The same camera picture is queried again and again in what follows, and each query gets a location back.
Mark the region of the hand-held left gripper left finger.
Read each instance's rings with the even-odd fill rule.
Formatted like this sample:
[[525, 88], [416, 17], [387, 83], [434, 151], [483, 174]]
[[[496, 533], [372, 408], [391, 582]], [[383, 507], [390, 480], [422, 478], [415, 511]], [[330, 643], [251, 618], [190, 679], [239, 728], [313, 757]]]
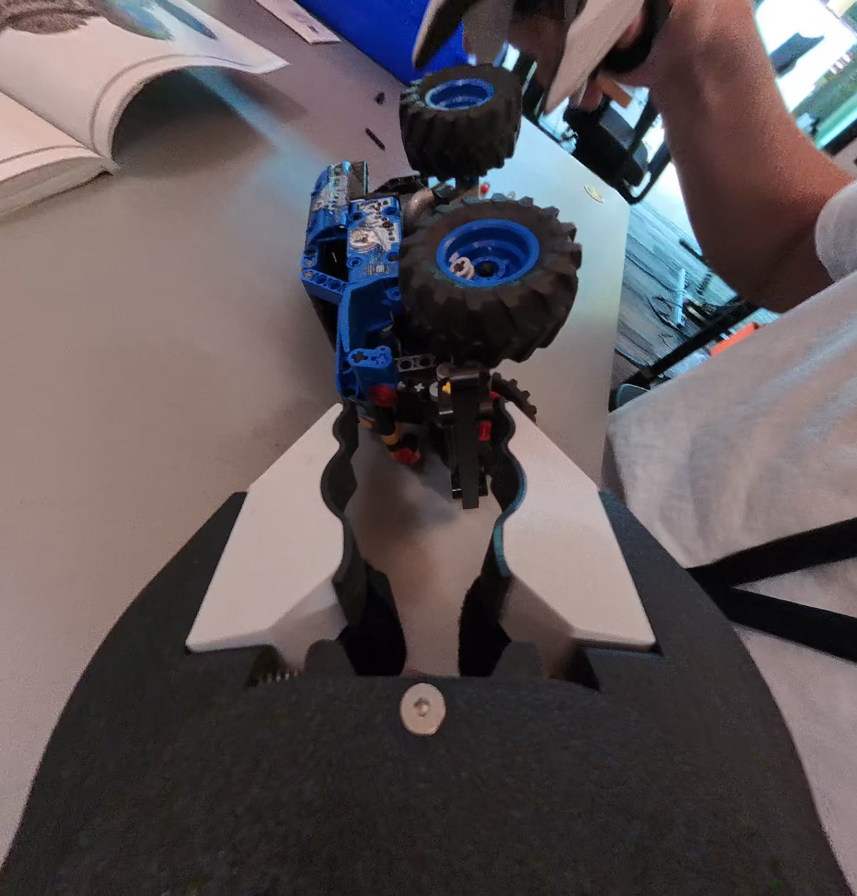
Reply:
[[339, 644], [361, 676], [397, 677], [405, 639], [387, 577], [359, 551], [353, 403], [333, 406], [248, 487], [195, 621], [190, 652], [271, 647], [288, 673]]

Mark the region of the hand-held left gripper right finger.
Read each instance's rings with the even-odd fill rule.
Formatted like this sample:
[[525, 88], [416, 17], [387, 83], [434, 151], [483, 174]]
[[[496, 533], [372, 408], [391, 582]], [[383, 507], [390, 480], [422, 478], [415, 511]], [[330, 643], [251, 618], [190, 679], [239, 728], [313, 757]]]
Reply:
[[528, 644], [546, 677], [593, 677], [587, 652], [657, 650], [595, 483], [515, 405], [495, 410], [499, 504], [459, 622], [459, 673], [489, 677]]

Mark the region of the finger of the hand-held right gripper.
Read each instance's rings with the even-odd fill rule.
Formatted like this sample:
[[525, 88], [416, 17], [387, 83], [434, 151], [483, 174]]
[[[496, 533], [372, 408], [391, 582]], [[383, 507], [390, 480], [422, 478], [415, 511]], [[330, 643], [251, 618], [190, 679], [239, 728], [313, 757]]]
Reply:
[[412, 48], [412, 64], [424, 69], [457, 32], [472, 1], [430, 1]]
[[464, 48], [474, 63], [495, 63], [506, 50], [514, 1], [470, 2], [464, 12]]

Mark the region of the blue lego monster truck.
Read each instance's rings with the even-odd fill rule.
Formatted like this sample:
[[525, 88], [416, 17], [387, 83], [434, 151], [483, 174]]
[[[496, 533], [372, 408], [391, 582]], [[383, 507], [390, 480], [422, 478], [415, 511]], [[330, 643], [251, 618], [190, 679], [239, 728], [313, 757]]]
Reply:
[[365, 162], [326, 168], [311, 194], [300, 279], [335, 355], [335, 382], [397, 462], [421, 461], [421, 433], [449, 470], [452, 497], [479, 506], [493, 476], [504, 401], [531, 420], [497, 372], [544, 349], [575, 303], [576, 228], [529, 197], [483, 195], [514, 153], [517, 76], [460, 65], [400, 95], [414, 174], [371, 187]]

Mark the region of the person's right forearm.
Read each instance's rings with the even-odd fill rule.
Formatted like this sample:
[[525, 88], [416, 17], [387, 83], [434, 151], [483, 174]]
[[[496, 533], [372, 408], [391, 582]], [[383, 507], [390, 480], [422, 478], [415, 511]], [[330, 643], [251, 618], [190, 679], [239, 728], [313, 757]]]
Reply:
[[740, 297], [783, 313], [831, 283], [815, 226], [851, 177], [797, 127], [754, 23], [714, 24], [657, 106], [703, 255]]

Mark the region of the person's right hand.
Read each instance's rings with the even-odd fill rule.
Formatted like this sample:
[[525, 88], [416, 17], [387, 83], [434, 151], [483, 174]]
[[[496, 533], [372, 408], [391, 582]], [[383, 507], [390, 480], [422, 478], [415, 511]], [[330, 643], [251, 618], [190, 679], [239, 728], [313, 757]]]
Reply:
[[626, 27], [607, 51], [604, 59], [613, 56], [615, 68], [605, 63], [599, 72], [575, 94], [571, 106], [591, 111], [599, 106], [609, 81], [625, 86], [647, 88], [649, 98], [661, 105], [668, 84], [675, 79], [681, 65], [690, 57], [695, 41], [695, 28], [704, 12], [704, 2], [645, 2], [644, 9]]

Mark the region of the blue plastic bin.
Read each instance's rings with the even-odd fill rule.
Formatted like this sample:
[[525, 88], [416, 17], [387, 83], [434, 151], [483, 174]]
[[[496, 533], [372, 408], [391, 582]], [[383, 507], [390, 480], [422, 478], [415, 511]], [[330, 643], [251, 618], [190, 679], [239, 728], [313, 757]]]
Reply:
[[300, 1], [300, 6], [404, 84], [469, 61], [464, 30], [459, 27], [428, 67], [413, 66], [413, 45], [428, 5], [428, 1]]

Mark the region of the black office chair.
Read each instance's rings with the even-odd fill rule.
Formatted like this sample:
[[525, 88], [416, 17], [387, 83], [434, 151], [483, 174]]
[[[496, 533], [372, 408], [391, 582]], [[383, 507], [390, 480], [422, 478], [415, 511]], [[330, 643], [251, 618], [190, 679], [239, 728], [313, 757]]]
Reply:
[[665, 141], [653, 154], [644, 143], [659, 118], [651, 101], [634, 126], [614, 110], [610, 98], [592, 111], [569, 106], [563, 118], [576, 140], [572, 156], [631, 205], [646, 198], [671, 162]]

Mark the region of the white sticker sheet strip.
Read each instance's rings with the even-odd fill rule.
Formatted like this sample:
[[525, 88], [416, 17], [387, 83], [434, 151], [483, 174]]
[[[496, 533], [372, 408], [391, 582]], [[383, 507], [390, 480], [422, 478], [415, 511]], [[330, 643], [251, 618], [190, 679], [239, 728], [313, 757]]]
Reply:
[[328, 28], [294, 1], [257, 1], [256, 3], [310, 46], [341, 41], [331, 28]]

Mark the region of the person in white shirt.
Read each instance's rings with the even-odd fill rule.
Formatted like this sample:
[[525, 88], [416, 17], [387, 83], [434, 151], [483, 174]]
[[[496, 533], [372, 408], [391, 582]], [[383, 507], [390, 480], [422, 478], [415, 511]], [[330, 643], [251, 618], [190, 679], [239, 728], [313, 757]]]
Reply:
[[[604, 479], [682, 566], [857, 517], [857, 180], [815, 249], [831, 286], [611, 416]], [[857, 894], [857, 664], [739, 636]]]

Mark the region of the open instruction booklet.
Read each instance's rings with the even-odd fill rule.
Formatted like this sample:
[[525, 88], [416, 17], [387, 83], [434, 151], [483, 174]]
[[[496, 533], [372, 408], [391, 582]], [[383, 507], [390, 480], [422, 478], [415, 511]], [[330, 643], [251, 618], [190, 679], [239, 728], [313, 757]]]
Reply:
[[150, 82], [288, 62], [181, 1], [0, 1], [0, 217], [115, 168], [112, 144]]

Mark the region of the black desk frame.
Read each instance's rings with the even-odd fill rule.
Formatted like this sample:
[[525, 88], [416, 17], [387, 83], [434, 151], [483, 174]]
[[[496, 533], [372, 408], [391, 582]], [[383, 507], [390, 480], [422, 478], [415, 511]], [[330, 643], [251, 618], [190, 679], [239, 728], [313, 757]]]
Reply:
[[761, 310], [748, 301], [735, 297], [697, 333], [681, 342], [664, 357], [650, 364], [641, 365], [633, 375], [613, 387], [609, 396], [608, 410], [613, 411], [645, 394], [675, 365], [680, 364], [696, 351], [703, 350], [710, 344], [720, 341], [722, 337], [731, 334], [735, 327]]

